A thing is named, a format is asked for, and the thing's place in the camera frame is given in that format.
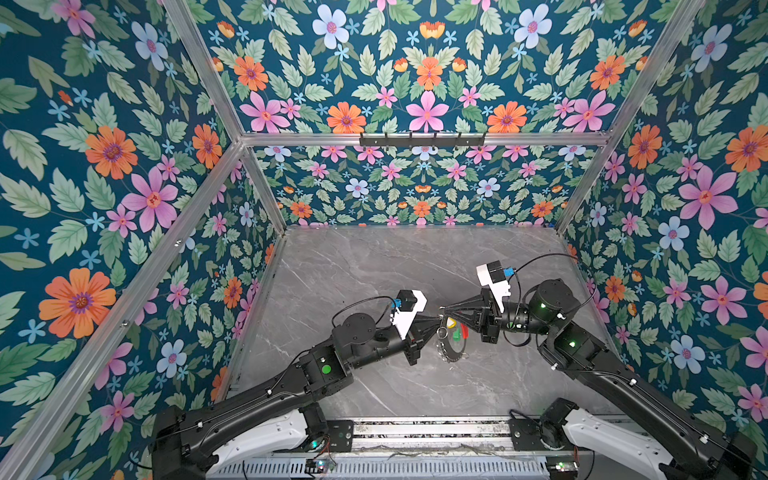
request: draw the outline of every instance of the green leaf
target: green leaf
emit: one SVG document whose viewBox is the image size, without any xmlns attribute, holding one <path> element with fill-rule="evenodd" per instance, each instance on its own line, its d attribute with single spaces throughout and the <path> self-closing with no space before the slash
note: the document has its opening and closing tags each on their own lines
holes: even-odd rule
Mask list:
<svg viewBox="0 0 768 480">
<path fill-rule="evenodd" d="M 38 180 L 43 179 L 44 166 L 48 165 L 48 160 L 45 158 L 45 149 L 34 135 L 21 130 L 6 130 L 2 144 L 19 167 L 28 168 Z"/>
</svg>

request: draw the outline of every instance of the small blue flower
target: small blue flower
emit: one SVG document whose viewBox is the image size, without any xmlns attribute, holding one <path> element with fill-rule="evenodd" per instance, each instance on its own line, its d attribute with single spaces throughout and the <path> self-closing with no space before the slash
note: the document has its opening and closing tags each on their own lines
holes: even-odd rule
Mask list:
<svg viewBox="0 0 768 480">
<path fill-rule="evenodd" d="M 165 143 L 163 144 L 163 149 L 165 149 L 165 153 L 167 154 L 173 153 L 174 148 L 176 147 L 174 147 L 173 144 L 170 142 L 170 138 L 166 138 Z"/>
<path fill-rule="evenodd" d="M 88 104 L 93 101 L 88 98 L 88 90 L 78 90 L 77 88 L 72 88 L 72 91 L 74 92 L 74 102 L 76 104 L 83 104 L 83 107 L 87 107 Z"/>
<path fill-rule="evenodd" d="M 406 38 L 406 41 L 409 41 L 411 43 L 411 46 L 416 45 L 417 43 L 420 42 L 419 33 L 417 31 L 409 31 L 408 38 Z"/>
<path fill-rule="evenodd" d="M 24 229 L 24 235 L 17 233 L 16 235 L 13 236 L 14 239 L 24 242 L 22 243 L 22 248 L 24 250 L 27 250 L 30 244 L 33 247 L 36 247 L 37 245 L 39 245 L 39 243 L 35 241 L 35 239 L 38 237 L 40 237 L 39 233 L 32 233 L 32 231 L 29 230 L 28 228 Z"/>
<path fill-rule="evenodd" d="M 250 33 L 249 31 L 243 30 L 243 27 L 237 27 L 237 33 L 235 35 L 240 37 L 240 40 L 246 41 L 249 38 L 248 37 L 249 33 Z"/>
<path fill-rule="evenodd" d="M 139 371 L 139 367 L 141 366 L 142 363 L 144 363 L 144 362 L 139 360 L 139 356 L 136 355 L 136 357 L 133 360 L 128 362 L 128 366 L 131 367 L 131 369 L 128 370 L 128 375 L 133 375 L 134 373 L 138 372 Z"/>
<path fill-rule="evenodd" d="M 30 319 L 27 325 L 29 325 L 28 329 L 23 329 L 18 333 L 19 336 L 27 336 L 27 342 L 35 343 L 35 339 L 37 339 L 38 336 L 45 336 L 45 332 L 43 331 L 45 322 L 35 323 L 33 319 Z"/>
<path fill-rule="evenodd" d="M 349 30 L 350 34 L 355 34 L 360 31 L 360 24 L 355 23 L 354 20 L 349 20 L 349 23 L 344 26 L 347 30 Z"/>
<path fill-rule="evenodd" d="M 89 253 L 87 250 L 81 250 L 85 260 L 80 260 L 80 266 L 88 265 L 89 270 L 94 269 L 94 264 L 101 263 L 101 259 L 96 258 L 98 256 L 98 250 L 94 250 L 93 253 Z"/>
<path fill-rule="evenodd" d="M 62 121 L 65 118 L 69 118 L 69 114 L 67 113 L 67 105 L 62 105 L 61 107 L 59 107 L 58 105 L 56 105 L 56 102 L 53 100 L 50 100 L 49 104 L 51 105 L 51 108 L 48 109 L 49 114 L 56 115 L 56 118 L 59 121 Z"/>
<path fill-rule="evenodd" d="M 100 228 L 104 228 L 104 217 L 99 217 L 99 214 L 94 212 L 93 216 L 91 218 L 86 218 L 85 223 L 88 225 L 92 225 L 92 230 L 98 231 Z"/>
<path fill-rule="evenodd" d="M 454 41 L 456 41 L 456 30 L 447 31 L 445 33 L 445 38 L 442 39 L 442 42 L 447 43 L 448 46 L 450 47 L 451 45 L 453 45 Z"/>
<path fill-rule="evenodd" d="M 221 42 L 224 41 L 224 39 L 221 38 L 221 33 L 219 33 L 218 30 L 209 30 L 208 34 L 210 35 L 210 40 L 215 41 L 216 45 L 221 45 Z"/>
<path fill-rule="evenodd" d="M 624 25 L 622 25 L 621 28 L 614 30 L 614 38 L 616 38 L 616 40 L 621 40 L 626 34 L 627 30 L 625 30 Z"/>
</svg>

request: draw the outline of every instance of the pink flower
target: pink flower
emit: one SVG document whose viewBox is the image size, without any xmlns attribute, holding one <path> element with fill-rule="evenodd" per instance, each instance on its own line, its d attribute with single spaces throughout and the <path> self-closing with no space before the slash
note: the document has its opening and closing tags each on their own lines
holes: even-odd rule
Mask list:
<svg viewBox="0 0 768 480">
<path fill-rule="evenodd" d="M 163 180 L 168 180 L 170 178 L 170 181 L 175 183 L 176 176 L 181 173 L 181 170 L 176 166 L 176 159 L 171 157 L 169 160 L 168 157 L 163 155 L 160 160 L 161 162 L 155 165 L 155 168 L 163 172 Z"/>
<path fill-rule="evenodd" d="M 411 120 L 408 129 L 418 130 L 423 126 L 424 133 L 426 133 L 429 131 L 429 127 L 432 127 L 433 130 L 442 130 L 442 120 L 438 117 L 441 117 L 448 111 L 448 105 L 435 105 L 435 94 L 431 90 L 427 90 L 422 94 L 421 107 L 417 104 L 410 104 L 406 106 L 406 110 L 415 117 Z"/>
<path fill-rule="evenodd" d="M 504 148 L 507 150 L 504 152 L 502 157 L 509 157 L 509 160 L 511 160 L 513 163 L 518 161 L 518 158 L 520 157 L 528 156 L 528 150 L 526 150 L 528 145 L 505 145 Z"/>
<path fill-rule="evenodd" d="M 739 395 L 744 397 L 739 400 L 739 407 L 752 410 L 752 420 L 762 422 L 763 419 L 768 418 L 768 397 L 763 396 L 760 386 L 754 383 L 750 390 L 740 386 Z"/>
<path fill-rule="evenodd" d="M 255 117 L 250 121 L 250 128 L 253 131 L 262 131 L 266 127 L 266 131 L 271 134 L 278 132 L 278 127 L 288 127 L 290 122 L 285 117 L 280 117 L 280 102 L 277 100 L 270 100 L 264 107 L 264 100 L 261 95 L 255 91 L 250 92 L 250 102 L 253 106 L 248 104 L 242 104 L 240 110 L 249 117 Z"/>
<path fill-rule="evenodd" d="M 477 105 L 479 98 L 480 94 L 478 93 L 477 87 L 472 87 L 470 89 L 465 88 L 462 90 L 462 96 L 458 98 L 458 101 L 463 101 L 464 108 L 467 108 L 469 105 Z"/>
<path fill-rule="evenodd" d="M 722 214 L 729 214 L 738 208 L 732 197 L 720 195 L 733 186 L 736 181 L 736 172 L 722 174 L 712 183 L 712 170 L 704 166 L 699 170 L 696 181 L 699 185 L 698 188 L 691 184 L 685 184 L 679 189 L 682 198 L 693 200 L 689 204 L 685 204 L 680 211 L 680 218 L 693 218 L 701 210 L 699 225 L 705 230 L 709 230 L 715 223 L 713 208 Z"/>
<path fill-rule="evenodd" d="M 96 377 L 96 383 L 94 384 L 96 390 L 101 390 L 105 385 L 107 385 L 110 370 L 112 370 L 112 373 L 115 375 L 125 374 L 125 362 L 120 359 L 126 356 L 128 352 L 131 351 L 133 346 L 134 345 L 131 342 L 121 343 L 118 349 L 114 351 L 112 354 L 112 359 L 109 361 L 107 366 L 101 370 L 101 373 L 98 374 L 98 377 Z"/>
<path fill-rule="evenodd" d="M 149 170 L 149 184 L 137 174 L 131 175 L 131 183 L 141 195 L 128 194 L 122 204 L 134 212 L 144 211 L 139 218 L 141 231 L 152 230 L 155 217 L 161 227 L 170 227 L 170 224 L 176 220 L 176 209 L 166 202 L 174 200 L 179 190 L 173 185 L 163 187 L 163 174 L 156 168 Z"/>
<path fill-rule="evenodd" d="M 155 313 L 157 313 L 157 305 L 155 305 L 150 300 L 156 299 L 158 293 L 160 293 L 160 289 L 159 288 L 154 289 L 154 292 L 152 292 L 150 297 L 147 299 L 147 302 L 144 304 L 144 308 L 142 308 L 139 314 L 136 315 L 136 319 L 134 320 L 136 322 L 136 325 L 141 325 L 144 322 L 144 312 L 149 313 L 150 315 L 154 315 Z"/>
<path fill-rule="evenodd" d="M 134 407 L 129 406 L 134 401 L 134 394 L 129 393 L 123 398 L 123 392 L 114 394 L 113 405 L 101 407 L 101 416 L 104 417 L 104 423 L 101 424 L 99 432 L 104 433 L 113 427 L 116 432 L 123 428 L 123 419 L 134 415 Z"/>
<path fill-rule="evenodd" d="M 58 0 L 58 3 L 51 5 L 51 10 L 67 21 L 69 31 L 73 35 L 80 35 L 80 30 L 82 30 L 87 36 L 96 38 L 93 28 L 89 25 L 89 23 L 96 22 L 96 17 L 84 8 L 81 10 L 81 6 L 80 0 Z"/>
<path fill-rule="evenodd" d="M 227 231 L 227 219 L 222 217 L 221 213 L 211 218 L 214 219 L 214 232 L 218 233 L 219 237 L 221 237 Z"/>
<path fill-rule="evenodd" d="M 566 115 L 573 113 L 575 103 L 576 100 L 568 100 L 568 97 L 563 98 L 562 103 L 554 106 L 553 117 L 565 118 Z"/>
<path fill-rule="evenodd" d="M 699 170 L 704 165 L 699 162 L 699 156 L 694 154 L 690 159 L 683 157 L 683 166 L 677 169 L 677 174 L 681 175 L 680 179 L 684 182 L 690 177 L 691 180 L 696 180 L 696 170 Z"/>
<path fill-rule="evenodd" d="M 766 362 L 768 360 L 768 330 L 763 326 L 758 327 L 755 337 L 757 337 L 757 342 L 748 336 L 739 339 L 745 349 L 756 352 L 746 356 L 746 366 L 759 369 L 765 363 L 766 374 L 768 374 L 768 362 Z"/>
<path fill-rule="evenodd" d="M 393 178 L 400 178 L 400 174 L 397 173 L 401 171 L 402 168 L 398 168 L 395 166 L 395 161 L 389 162 L 388 167 L 382 167 L 382 178 L 386 177 L 387 180 L 391 180 Z"/>
<path fill-rule="evenodd" d="M 701 293 L 713 300 L 707 300 L 701 304 L 701 309 L 705 312 L 714 312 L 717 310 L 717 321 L 720 325 L 725 325 L 730 320 L 730 313 L 739 318 L 746 318 L 746 310 L 739 305 L 739 300 L 744 300 L 746 290 L 738 286 L 728 290 L 728 280 L 724 276 L 719 276 L 715 280 L 717 290 L 709 285 L 701 286 Z"/>
<path fill-rule="evenodd" d="M 170 295 L 165 300 L 169 303 L 173 303 L 174 310 L 178 310 L 179 303 L 181 305 L 187 304 L 187 294 L 190 292 L 190 289 L 184 287 L 184 282 L 179 282 L 178 284 L 170 285 Z"/>
<path fill-rule="evenodd" d="M 325 164 L 321 165 L 317 162 L 315 162 L 315 164 L 312 167 L 310 167 L 310 170 L 312 171 L 312 176 L 319 177 L 320 180 L 325 178 L 326 175 L 328 174 L 328 170 L 326 170 L 326 165 Z"/>
<path fill-rule="evenodd" d="M 683 301 L 690 300 L 690 294 L 685 293 L 685 289 L 688 286 L 688 282 L 677 283 L 674 279 L 670 278 L 670 285 L 664 286 L 664 293 L 667 294 L 667 303 L 680 309 L 683 308 Z"/>
<path fill-rule="evenodd" d="M 331 157 L 331 161 L 336 163 L 340 158 L 346 158 L 346 152 L 343 145 L 332 145 L 330 147 L 323 147 L 323 152 L 320 154 L 323 158 Z"/>
<path fill-rule="evenodd" d="M 755 213 L 760 217 L 758 220 L 755 220 L 755 228 L 765 228 L 766 232 L 768 232 L 768 210 L 758 208 L 755 210 Z"/>
<path fill-rule="evenodd" d="M 293 99 L 291 98 L 289 98 L 287 101 L 280 101 L 280 113 L 288 114 L 288 120 L 293 120 L 294 117 L 301 118 L 301 113 L 299 112 L 300 108 L 301 105 L 294 105 Z"/>
<path fill-rule="evenodd" d="M 635 205 L 640 203 L 640 194 L 648 191 L 648 187 L 642 184 L 644 178 L 645 174 L 639 174 L 636 177 L 634 174 L 629 174 L 628 182 L 621 187 L 621 191 L 626 193 L 624 195 L 625 203 L 629 203 L 630 200 Z"/>
<path fill-rule="evenodd" d="M 618 155 L 614 151 L 611 154 L 611 159 L 605 164 L 605 180 L 611 179 L 611 183 L 615 184 L 619 175 L 624 173 L 624 154 Z"/>
<path fill-rule="evenodd" d="M 603 105 L 604 101 L 605 90 L 601 90 L 596 94 L 592 98 L 591 103 L 587 103 L 585 99 L 579 98 L 574 104 L 576 114 L 566 118 L 563 125 L 566 127 L 576 125 L 574 131 L 585 131 L 587 127 L 592 131 L 600 130 L 600 127 L 603 126 L 603 121 L 599 117 L 611 113 L 616 108 L 614 104 Z"/>
<path fill-rule="evenodd" d="M 390 88 L 389 90 L 387 90 L 386 87 L 382 87 L 381 92 L 376 94 L 376 98 L 379 99 L 380 107 L 382 105 L 386 105 L 387 107 L 392 107 L 392 102 L 397 101 L 394 88 Z"/>
<path fill-rule="evenodd" d="M 131 221 L 136 217 L 136 212 L 125 211 L 123 204 L 119 204 L 116 210 L 117 212 L 107 212 L 107 217 L 112 220 L 112 223 L 109 224 L 109 231 L 120 230 L 120 236 L 125 238 L 128 236 L 129 230 L 136 230 L 136 224 Z"/>
<path fill-rule="evenodd" d="M 631 212 L 626 217 L 621 219 L 624 226 L 621 228 L 622 232 L 627 232 L 627 235 L 631 236 L 634 232 L 637 232 L 640 228 L 637 225 L 637 221 L 640 219 L 637 215 L 633 215 Z"/>
<path fill-rule="evenodd" d="M 620 326 L 616 329 L 616 338 L 619 339 L 619 343 L 624 345 L 629 340 L 629 332 L 624 326 Z"/>
<path fill-rule="evenodd" d="M 531 160 L 526 164 L 523 164 L 520 168 L 520 173 L 522 174 L 523 178 L 526 178 L 528 176 L 533 177 L 536 175 L 536 170 L 538 170 L 539 166 L 536 164 L 536 160 Z"/>
<path fill-rule="evenodd" d="M 491 160 L 492 151 L 496 150 L 496 146 L 483 145 L 482 147 L 470 147 L 467 152 L 467 158 L 473 158 L 475 165 L 479 164 L 483 160 Z"/>
<path fill-rule="evenodd" d="M 608 297 L 600 298 L 600 292 L 598 292 L 592 298 L 594 299 L 595 306 L 598 308 L 598 312 L 600 313 L 600 318 L 603 320 L 603 323 L 610 323 L 611 319 L 608 317 L 608 312 L 606 312 L 605 309 L 611 305 L 611 301 L 608 299 Z"/>
<path fill-rule="evenodd" d="M 459 165 L 458 162 L 453 164 L 453 167 L 449 167 L 446 170 L 448 171 L 448 178 L 452 178 L 453 180 L 458 180 L 461 177 L 466 177 L 467 172 L 464 170 L 467 169 L 466 165 Z"/>
<path fill-rule="evenodd" d="M 361 152 L 357 156 L 358 161 L 367 161 L 369 164 L 373 165 L 376 163 L 377 158 L 384 157 L 384 152 L 380 151 L 378 147 L 358 147 L 355 146 L 355 150 L 358 152 Z"/>
</svg>

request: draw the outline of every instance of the light blue flower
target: light blue flower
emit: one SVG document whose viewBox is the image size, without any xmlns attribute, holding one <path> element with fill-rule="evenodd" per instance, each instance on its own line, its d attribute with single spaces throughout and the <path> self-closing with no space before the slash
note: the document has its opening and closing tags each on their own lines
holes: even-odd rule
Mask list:
<svg viewBox="0 0 768 480">
<path fill-rule="evenodd" d="M 417 43 L 420 42 L 419 33 L 417 31 L 409 31 L 408 38 L 406 38 L 406 41 L 409 41 L 411 43 L 411 46 L 416 45 Z"/>
<path fill-rule="evenodd" d="M 360 31 L 360 24 L 359 23 L 355 23 L 354 20 L 350 19 L 349 23 L 344 25 L 344 28 L 349 30 L 349 34 L 352 35 L 352 34 L 358 33 Z"/>
<path fill-rule="evenodd" d="M 28 329 L 23 329 L 18 333 L 19 336 L 28 337 L 27 342 L 35 343 L 35 339 L 37 339 L 38 336 L 45 336 L 45 331 L 43 331 L 45 322 L 35 323 L 33 319 L 30 319 L 29 322 L 27 322 L 27 325 L 29 325 Z"/>
<path fill-rule="evenodd" d="M 59 107 L 53 100 L 50 100 L 48 103 L 51 105 L 51 108 L 48 109 L 49 114 L 56 115 L 56 118 L 59 121 L 62 121 L 65 118 L 69 118 L 69 114 L 67 113 L 67 105 L 62 105 Z"/>
<path fill-rule="evenodd" d="M 85 223 L 92 225 L 91 229 L 95 232 L 100 228 L 104 228 L 104 217 L 99 217 L 99 214 L 94 212 L 92 217 L 85 219 Z"/>
<path fill-rule="evenodd" d="M 40 234 L 39 234 L 39 233 L 32 233 L 32 231 L 31 231 L 31 230 L 29 230 L 28 228 L 25 228 L 25 229 L 24 229 L 24 234 L 23 234 L 23 235 L 21 235 L 20 233 L 17 233 L 17 234 L 16 234 L 16 235 L 14 235 L 13 237 L 14 237 L 14 239 L 16 239 L 16 240 L 19 240 L 19 241 L 21 241 L 21 242 L 24 242 L 24 243 L 22 243 L 22 248 L 23 248 L 24 250 L 27 250 L 27 249 L 29 248 L 29 245 L 30 245 L 30 244 L 31 244 L 33 247 L 36 247 L 37 245 L 39 245 L 39 243 L 37 243 L 37 242 L 35 241 L 35 239 L 36 239 L 36 238 L 38 238 L 38 237 L 40 237 Z"/>
<path fill-rule="evenodd" d="M 210 40 L 215 41 L 216 45 L 221 45 L 221 43 L 224 41 L 224 39 L 221 38 L 221 33 L 218 30 L 209 30 L 208 34 L 210 35 Z"/>
<path fill-rule="evenodd" d="M 81 250 L 81 253 L 83 254 L 83 257 L 85 257 L 85 260 L 80 261 L 80 266 L 86 266 L 88 265 L 89 270 L 93 270 L 94 265 L 98 265 L 101 263 L 101 259 L 98 259 L 98 250 L 94 250 L 93 253 L 88 252 L 87 250 Z"/>
<path fill-rule="evenodd" d="M 442 39 L 442 42 L 447 43 L 448 46 L 450 47 L 451 45 L 453 45 L 454 41 L 456 41 L 456 30 L 447 31 L 445 33 L 445 38 Z"/>
<path fill-rule="evenodd" d="M 249 33 L 250 33 L 249 31 L 243 30 L 243 27 L 237 27 L 237 33 L 235 35 L 240 37 L 240 40 L 246 41 L 249 38 L 248 37 Z"/>
</svg>

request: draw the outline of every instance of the metal frame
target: metal frame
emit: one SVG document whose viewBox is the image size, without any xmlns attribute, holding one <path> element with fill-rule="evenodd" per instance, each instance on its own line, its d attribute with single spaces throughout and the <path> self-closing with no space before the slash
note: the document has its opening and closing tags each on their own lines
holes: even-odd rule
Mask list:
<svg viewBox="0 0 768 480">
<path fill-rule="evenodd" d="M 568 206 L 565 208 L 562 216 L 558 220 L 556 228 L 561 235 L 565 234 L 568 225 L 573 220 L 576 212 L 581 208 L 581 204 L 587 199 L 589 190 L 603 171 L 603 167 L 611 158 L 611 155 L 619 145 L 624 132 L 630 127 L 637 111 L 650 93 L 651 88 L 656 84 L 661 71 L 667 65 L 670 57 L 677 49 L 683 35 L 690 28 L 696 14 L 704 7 L 706 0 L 680 0 L 677 4 L 672 18 L 664 27 L 659 35 L 654 48 L 648 55 L 648 62 L 643 70 L 637 76 L 637 80 L 629 92 L 627 98 L 619 108 L 611 127 L 608 129 L 608 143 L 602 147 L 592 158 L 589 168 L 581 177 L 574 193 L 568 199 Z"/>
<path fill-rule="evenodd" d="M 234 169 L 242 150 L 242 146 L 233 145 L 224 152 L 190 203 L 170 226 L 107 317 L 56 383 L 24 435 L 5 454 L 0 462 L 0 478 L 26 480 L 34 475 L 85 395 L 93 388 L 96 376 L 112 358 L 152 290 L 162 281 L 178 254 L 180 243 L 190 236 L 197 221 L 218 194 L 220 185 Z"/>
</svg>

